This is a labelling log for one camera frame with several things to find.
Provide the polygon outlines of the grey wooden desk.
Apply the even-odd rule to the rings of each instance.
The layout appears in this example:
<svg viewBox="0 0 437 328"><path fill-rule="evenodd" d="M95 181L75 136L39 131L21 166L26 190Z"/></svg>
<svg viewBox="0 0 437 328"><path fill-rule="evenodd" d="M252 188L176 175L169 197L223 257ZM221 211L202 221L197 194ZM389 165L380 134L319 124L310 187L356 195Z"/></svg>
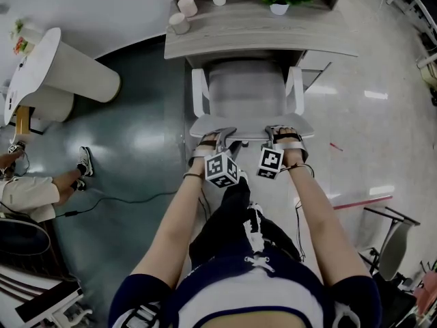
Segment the grey wooden desk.
<svg viewBox="0 0 437 328"><path fill-rule="evenodd" d="M201 68L214 59L234 57L276 55L293 64L299 61L297 52L313 51L330 62L358 55L342 13L320 0L292 6L282 16L259 0L228 0L221 7L197 0L197 6L187 33L167 31L165 59L183 57Z"/></svg>

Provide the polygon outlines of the white pot with pale plant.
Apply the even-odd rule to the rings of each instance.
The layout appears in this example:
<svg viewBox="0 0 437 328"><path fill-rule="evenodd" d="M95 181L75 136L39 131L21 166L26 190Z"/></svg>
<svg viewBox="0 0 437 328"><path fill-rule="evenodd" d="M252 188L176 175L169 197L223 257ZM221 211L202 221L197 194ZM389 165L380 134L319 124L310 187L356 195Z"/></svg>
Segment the white pot with pale plant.
<svg viewBox="0 0 437 328"><path fill-rule="evenodd" d="M21 19L17 19L14 22L13 30L10 32L10 38L15 41L18 40L19 37L24 38L32 44L38 44L42 39L42 34L34 29L26 27Z"/></svg>

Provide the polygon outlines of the white curved table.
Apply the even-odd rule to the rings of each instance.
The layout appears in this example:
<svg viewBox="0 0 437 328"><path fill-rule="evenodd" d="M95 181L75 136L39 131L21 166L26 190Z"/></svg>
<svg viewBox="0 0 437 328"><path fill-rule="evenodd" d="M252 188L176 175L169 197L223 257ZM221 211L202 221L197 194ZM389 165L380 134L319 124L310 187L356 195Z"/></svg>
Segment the white curved table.
<svg viewBox="0 0 437 328"><path fill-rule="evenodd" d="M100 103L112 101L121 78L112 69L61 41L61 29L49 29L16 67L4 105L9 124L19 107L30 107L39 120L63 122L70 115L74 96Z"/></svg>

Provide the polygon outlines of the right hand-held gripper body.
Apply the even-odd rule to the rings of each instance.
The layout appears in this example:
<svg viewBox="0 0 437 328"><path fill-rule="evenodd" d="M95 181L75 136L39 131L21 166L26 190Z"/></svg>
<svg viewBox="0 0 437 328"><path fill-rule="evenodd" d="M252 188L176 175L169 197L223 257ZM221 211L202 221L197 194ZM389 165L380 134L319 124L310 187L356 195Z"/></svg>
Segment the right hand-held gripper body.
<svg viewBox="0 0 437 328"><path fill-rule="evenodd" d="M275 180L281 172L283 150L262 148L256 175L262 178Z"/></svg>

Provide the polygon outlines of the beige storage box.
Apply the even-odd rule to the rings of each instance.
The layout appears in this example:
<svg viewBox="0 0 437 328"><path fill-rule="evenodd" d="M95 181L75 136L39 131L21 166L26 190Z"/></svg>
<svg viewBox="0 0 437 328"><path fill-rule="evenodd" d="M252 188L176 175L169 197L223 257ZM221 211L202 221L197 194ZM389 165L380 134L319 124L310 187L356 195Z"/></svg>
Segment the beige storage box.
<svg viewBox="0 0 437 328"><path fill-rule="evenodd" d="M424 82L437 91L437 65L432 62L421 68L420 71Z"/></svg>

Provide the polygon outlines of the pink cylinder cup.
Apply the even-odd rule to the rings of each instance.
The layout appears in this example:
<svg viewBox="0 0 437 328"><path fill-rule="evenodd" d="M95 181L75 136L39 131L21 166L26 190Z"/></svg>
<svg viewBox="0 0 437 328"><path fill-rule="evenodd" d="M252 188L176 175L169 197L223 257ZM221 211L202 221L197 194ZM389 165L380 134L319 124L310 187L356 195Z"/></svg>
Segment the pink cylinder cup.
<svg viewBox="0 0 437 328"><path fill-rule="evenodd" d="M179 0L177 5L180 12L187 18L193 17L198 13L195 0Z"/></svg>

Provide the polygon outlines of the black right wrist band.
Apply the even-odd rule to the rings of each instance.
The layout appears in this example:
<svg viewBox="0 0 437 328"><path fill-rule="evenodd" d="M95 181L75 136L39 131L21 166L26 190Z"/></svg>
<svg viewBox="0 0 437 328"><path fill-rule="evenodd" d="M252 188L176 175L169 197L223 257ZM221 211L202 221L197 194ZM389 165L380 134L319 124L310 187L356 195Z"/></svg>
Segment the black right wrist band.
<svg viewBox="0 0 437 328"><path fill-rule="evenodd" d="M308 164L306 164L306 163L295 163L294 165L291 165L291 166L289 166L289 167L284 167L284 168L282 168L282 169L280 170L280 173L281 173L281 172L288 172L288 171L290 171L290 170L297 169L297 168L299 168L299 167L304 167L305 169L307 169L307 170L309 171L309 173L311 174L311 176L312 176L313 178L315 177L315 172L314 172L312 166L310 166L310 165L308 165Z"/></svg>

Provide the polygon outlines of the black mesh office chair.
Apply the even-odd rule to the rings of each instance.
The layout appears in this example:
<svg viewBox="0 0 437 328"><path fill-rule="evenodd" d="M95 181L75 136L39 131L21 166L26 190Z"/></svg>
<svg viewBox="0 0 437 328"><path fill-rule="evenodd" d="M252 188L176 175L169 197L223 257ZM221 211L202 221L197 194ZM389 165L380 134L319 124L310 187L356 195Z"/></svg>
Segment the black mesh office chair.
<svg viewBox="0 0 437 328"><path fill-rule="evenodd" d="M399 286L406 277L397 273L389 281L386 281L379 272L373 274L380 294L382 304L382 318L380 328L394 328L409 311L415 306L416 298Z"/></svg>

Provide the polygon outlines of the person's navy and white shirt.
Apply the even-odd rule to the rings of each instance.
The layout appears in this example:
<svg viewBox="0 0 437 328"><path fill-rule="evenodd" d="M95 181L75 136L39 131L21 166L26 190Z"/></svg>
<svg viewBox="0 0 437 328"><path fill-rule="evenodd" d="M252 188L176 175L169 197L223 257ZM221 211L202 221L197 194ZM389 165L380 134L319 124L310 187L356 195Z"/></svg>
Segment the person's navy and white shirt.
<svg viewBox="0 0 437 328"><path fill-rule="evenodd" d="M285 312L306 328L380 328L374 280L353 276L324 286L305 265L275 252L214 258L176 290L151 275L130 275L119 287L109 328L201 328L221 316Z"/></svg>

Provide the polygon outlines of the grey shell chair black legs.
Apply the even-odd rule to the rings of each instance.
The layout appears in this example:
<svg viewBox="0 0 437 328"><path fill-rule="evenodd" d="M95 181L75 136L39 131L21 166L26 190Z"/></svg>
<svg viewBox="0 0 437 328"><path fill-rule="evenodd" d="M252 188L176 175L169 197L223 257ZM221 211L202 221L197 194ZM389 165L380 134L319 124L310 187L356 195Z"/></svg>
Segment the grey shell chair black legs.
<svg viewBox="0 0 437 328"><path fill-rule="evenodd" d="M384 209L389 211L390 214L369 207L363 208L367 212L390 219L391 224L380 251L375 247L369 248L369 255L373 257L373 260L366 258L363 254L359 255L370 266L369 272L371 274L377 271L381 278L388 282L396 277L406 255L410 229L420 226L421 223L388 206L385 206Z"/></svg>

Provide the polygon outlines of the white and grey chair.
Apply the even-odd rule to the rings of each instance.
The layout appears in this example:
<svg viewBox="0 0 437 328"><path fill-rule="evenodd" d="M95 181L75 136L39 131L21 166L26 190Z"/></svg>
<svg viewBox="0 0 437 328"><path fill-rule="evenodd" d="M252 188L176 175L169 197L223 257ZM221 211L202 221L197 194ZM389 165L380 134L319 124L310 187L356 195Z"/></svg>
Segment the white and grey chair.
<svg viewBox="0 0 437 328"><path fill-rule="evenodd" d="M303 118L305 97L302 70L266 60L224 61L205 71L191 72L196 121L189 133L202 138L211 132L236 127L236 141L266 143L266 126L294 128L302 138L314 129Z"/></svg>

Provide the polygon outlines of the person's left forearm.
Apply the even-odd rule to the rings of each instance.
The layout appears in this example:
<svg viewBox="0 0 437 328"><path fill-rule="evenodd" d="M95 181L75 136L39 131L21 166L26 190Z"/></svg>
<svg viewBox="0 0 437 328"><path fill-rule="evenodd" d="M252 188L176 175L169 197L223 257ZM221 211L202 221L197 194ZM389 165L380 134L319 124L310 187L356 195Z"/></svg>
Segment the person's left forearm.
<svg viewBox="0 0 437 328"><path fill-rule="evenodd" d="M175 288L195 226L204 170L204 159L195 159L166 210L150 248L133 269L133 275L151 275Z"/></svg>

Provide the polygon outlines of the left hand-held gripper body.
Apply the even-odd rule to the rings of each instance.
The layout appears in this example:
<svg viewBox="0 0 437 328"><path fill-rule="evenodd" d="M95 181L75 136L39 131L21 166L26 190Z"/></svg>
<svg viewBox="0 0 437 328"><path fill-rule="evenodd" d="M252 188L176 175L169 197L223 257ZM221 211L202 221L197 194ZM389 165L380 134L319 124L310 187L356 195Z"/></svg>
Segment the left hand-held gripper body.
<svg viewBox="0 0 437 328"><path fill-rule="evenodd" d="M230 187L239 182L239 168L225 153L207 156L205 159L206 180L218 188Z"/></svg>

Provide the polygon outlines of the person's right forearm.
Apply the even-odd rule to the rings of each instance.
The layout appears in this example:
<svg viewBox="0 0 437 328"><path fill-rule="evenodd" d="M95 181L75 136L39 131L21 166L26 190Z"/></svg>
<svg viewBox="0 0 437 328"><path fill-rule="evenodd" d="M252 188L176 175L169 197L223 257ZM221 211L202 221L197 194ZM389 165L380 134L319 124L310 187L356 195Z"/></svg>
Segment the person's right forearm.
<svg viewBox="0 0 437 328"><path fill-rule="evenodd" d="M288 172L300 198L324 283L332 286L349 277L369 277L369 271L315 178L304 167Z"/></svg>

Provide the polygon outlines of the pale grey mug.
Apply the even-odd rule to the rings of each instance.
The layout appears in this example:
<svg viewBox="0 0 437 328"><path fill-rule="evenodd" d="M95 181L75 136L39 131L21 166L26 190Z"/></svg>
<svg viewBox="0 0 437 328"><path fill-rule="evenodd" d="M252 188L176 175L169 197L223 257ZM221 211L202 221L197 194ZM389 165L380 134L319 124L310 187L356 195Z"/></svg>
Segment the pale grey mug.
<svg viewBox="0 0 437 328"><path fill-rule="evenodd" d="M172 14L168 21L168 31L172 31L176 35L186 34L191 28L187 17L181 13Z"/></svg>

